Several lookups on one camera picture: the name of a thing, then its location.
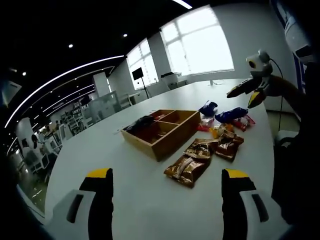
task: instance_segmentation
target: black ceiling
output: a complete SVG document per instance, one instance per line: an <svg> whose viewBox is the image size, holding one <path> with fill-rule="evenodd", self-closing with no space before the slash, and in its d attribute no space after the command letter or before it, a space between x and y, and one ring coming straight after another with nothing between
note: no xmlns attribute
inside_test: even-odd
<svg viewBox="0 0 320 240"><path fill-rule="evenodd" d="M207 4L243 1L185 2L197 8ZM0 66L1 73L5 74L1 76L22 86L5 111L4 123L27 96L49 80L83 64L126 55L144 38L152 36L161 26L188 11L172 0L11 0L1 3L0 9L2 22L5 23L1 32L1 41L4 42L0 46L3 63ZM117 67L123 60L117 58L93 64L52 82L21 107L7 130L13 131L20 118L33 119L42 113L41 107L47 108L93 83L92 74L75 81L70 80L102 68ZM8 71L9 68L16 69L17 72ZM68 81L70 82L53 93L47 94Z"/></svg>

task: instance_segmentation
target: snack bag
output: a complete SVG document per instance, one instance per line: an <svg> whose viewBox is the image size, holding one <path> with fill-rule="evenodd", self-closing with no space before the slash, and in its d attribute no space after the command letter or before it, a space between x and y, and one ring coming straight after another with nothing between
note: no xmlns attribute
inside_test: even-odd
<svg viewBox="0 0 320 240"><path fill-rule="evenodd" d="M255 121L253 121L253 119L248 115L232 120L232 125L234 125L238 129L241 129L243 132L246 131L247 127L250 127L255 124Z"/></svg>
<svg viewBox="0 0 320 240"><path fill-rule="evenodd" d="M197 127L198 131L202 132L209 132L212 123L214 122L215 118L203 118L201 119L201 122L199 123L199 126Z"/></svg>
<svg viewBox="0 0 320 240"><path fill-rule="evenodd" d="M218 107L213 101L206 101L205 105L199 109L199 112L207 117L213 117L215 115L215 108Z"/></svg>
<svg viewBox="0 0 320 240"><path fill-rule="evenodd" d="M219 137L217 146L214 147L214 153L224 159L233 161L236 157L239 145L244 139L237 134L224 130Z"/></svg>
<svg viewBox="0 0 320 240"><path fill-rule="evenodd" d="M183 152L189 157L198 159L210 159L211 155L214 153L214 143L217 143L217 139L200 139L196 138L194 142Z"/></svg>
<svg viewBox="0 0 320 240"><path fill-rule="evenodd" d="M221 123L220 125L210 128L210 132L212 133L212 136L214 139L218 139L220 135L224 132L224 130L227 130L233 133L234 127L228 123Z"/></svg>
<svg viewBox="0 0 320 240"><path fill-rule="evenodd" d="M229 124L232 122L232 120L242 118L247 114L248 109L236 107L230 111L223 111L222 113L215 115L215 119L217 119L222 124Z"/></svg>
<svg viewBox="0 0 320 240"><path fill-rule="evenodd" d="M188 155L183 155L163 173L179 183L193 188L196 180L207 169L209 163L209 161L207 163L201 163Z"/></svg>

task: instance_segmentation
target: table surface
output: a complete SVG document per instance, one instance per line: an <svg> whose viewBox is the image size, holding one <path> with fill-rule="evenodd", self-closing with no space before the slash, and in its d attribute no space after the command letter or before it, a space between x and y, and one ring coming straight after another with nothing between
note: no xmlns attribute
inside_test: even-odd
<svg viewBox="0 0 320 240"><path fill-rule="evenodd" d="M195 82L126 108L69 139L56 160L49 180L45 217L71 190L79 189L86 174L113 168L115 240L208 240L222 239L224 222L221 196L222 169L246 172L256 188L271 195L274 179L274 150L269 121L263 104L250 109L256 125L246 132L234 162L213 155L210 166L187 188L164 175L195 138L212 138L197 132L168 159L157 162L127 143L119 130L159 109L198 110L207 100L218 104L217 112L246 108L249 95L226 98L241 79Z"/></svg>

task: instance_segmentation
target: led light strip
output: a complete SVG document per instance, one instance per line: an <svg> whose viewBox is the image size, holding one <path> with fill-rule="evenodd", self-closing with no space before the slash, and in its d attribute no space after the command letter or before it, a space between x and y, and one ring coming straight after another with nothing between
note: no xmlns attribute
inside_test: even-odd
<svg viewBox="0 0 320 240"><path fill-rule="evenodd" d="M182 0L172 0L174 2L176 2L177 4L180 4L182 6L184 6L187 9L192 9L192 6L190 6L188 3L182 1Z"/></svg>
<svg viewBox="0 0 320 240"><path fill-rule="evenodd" d="M39 87L37 90L35 90L33 93L31 93L25 100L23 100L22 103L20 103L20 105L16 108L16 110L14 110L14 112L12 113L11 117L8 119L8 121L6 122L4 128L6 128L8 126L8 124L10 123L11 119L14 117L14 115L18 112L18 110L23 106L23 104L25 104L33 95L35 95L37 92L39 92L41 89L43 89L45 86L47 86L48 84L52 83L53 81L63 77L64 75L67 75L75 70L78 70L78 69L81 69L81 68L84 68L86 66L89 66L89 65L92 65L92 64L96 64L96 63L100 63L100 62L103 62L103 61L107 61L107 60L111 60L111 59L117 59L117 58L123 58L124 55L120 55L120 56L113 56L113 57L108 57L108 58L104 58L104 59L101 59L101 60L98 60L98 61L93 61L93 62L89 62L87 64L84 64L84 65L81 65L81 66L78 66L74 69L71 69L69 71L66 71L62 74L60 74L59 76L56 76L55 78L51 79L50 81L48 81L47 83L43 84L41 87Z"/></svg>
<svg viewBox="0 0 320 240"><path fill-rule="evenodd" d="M110 70L110 73L109 73L109 75L110 75L111 72L113 71L113 69L115 68L115 66L106 66L106 67L104 68L104 70L109 69L109 68L112 68L112 69ZM52 91L55 91L55 90L57 90L58 88L61 88L62 86L66 85L66 84L68 84L68 83L73 82L75 79L79 80L79 78L82 78L82 77L84 77L84 76L87 76L87 75L90 75L90 74L94 74L94 73L97 73L97 72L100 72L100 71L101 71L101 69L95 70L95 71L91 71L91 72L88 72L88 73L86 73L86 74L77 76L77 77L75 77L75 78L72 79L72 80L69 80L69 81L66 81L66 82L62 83L61 85L59 85L59 86L57 86L56 88L52 89ZM40 101L43 97L47 96L48 94L50 94L50 92L47 92L45 95L43 95L42 97L40 97L40 98L39 98L37 101L35 101L32 105L35 105L38 101Z"/></svg>
<svg viewBox="0 0 320 240"><path fill-rule="evenodd" d="M33 127L32 127L32 129L34 129L35 128L35 126L37 126L39 123L36 123Z"/></svg>
<svg viewBox="0 0 320 240"><path fill-rule="evenodd" d="M94 84L91 84L91 85L89 85L89 86L86 86L86 87L78 90L78 91L75 91L74 93L71 93L71 94L68 95L68 96L65 96L64 98L60 99L60 100L57 101L56 103L54 103L54 104L52 104L51 106L49 106L48 108L46 108L43 112L47 111L47 110L48 110L49 108L51 108L52 106L54 106L54 105L56 105L57 103L61 102L63 99L66 99L67 97L70 97L71 95L76 94L77 92L80 92L81 90L86 89L86 88L89 88L89 87L91 87L91 86L93 86L93 85L94 85Z"/></svg>
<svg viewBox="0 0 320 240"><path fill-rule="evenodd" d="M18 137L16 137L16 138L13 140L13 142L11 143L11 145L10 145L10 147L9 147L8 151L6 152L6 155L8 155L8 154L9 154L10 149L12 148L13 144L15 143L15 141L16 141L17 139L18 139Z"/></svg>
<svg viewBox="0 0 320 240"><path fill-rule="evenodd" d="M72 101L74 101L74 100L76 100L76 99L78 99L78 98L81 98L82 96L84 96L84 95L86 95L86 94L89 94L89 93L92 93L92 92L94 92L94 91L95 91L95 89L92 90L92 91L88 91L87 93L85 93L85 94L83 94L83 95L81 95L81 96L78 96L78 97L76 97L75 99L72 99L71 101L68 101L67 103L65 103L65 104L63 104L62 106L58 107L56 110L54 110L54 111L52 111L51 113L49 113L46 117L50 116L50 115L53 114L55 111L59 110L60 108L62 108L62 107L65 106L65 105L71 103Z"/></svg>

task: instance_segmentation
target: robotic hand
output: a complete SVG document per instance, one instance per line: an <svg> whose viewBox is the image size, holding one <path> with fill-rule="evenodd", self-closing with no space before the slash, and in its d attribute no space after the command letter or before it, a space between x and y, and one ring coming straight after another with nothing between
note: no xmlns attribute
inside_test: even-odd
<svg viewBox="0 0 320 240"><path fill-rule="evenodd" d="M246 62L250 66L251 77L231 89L226 97L234 98L242 93L249 94L253 91L248 103L248 108L251 109L261 104L268 96L273 68L269 55L262 50L259 50L258 54L247 57Z"/></svg>

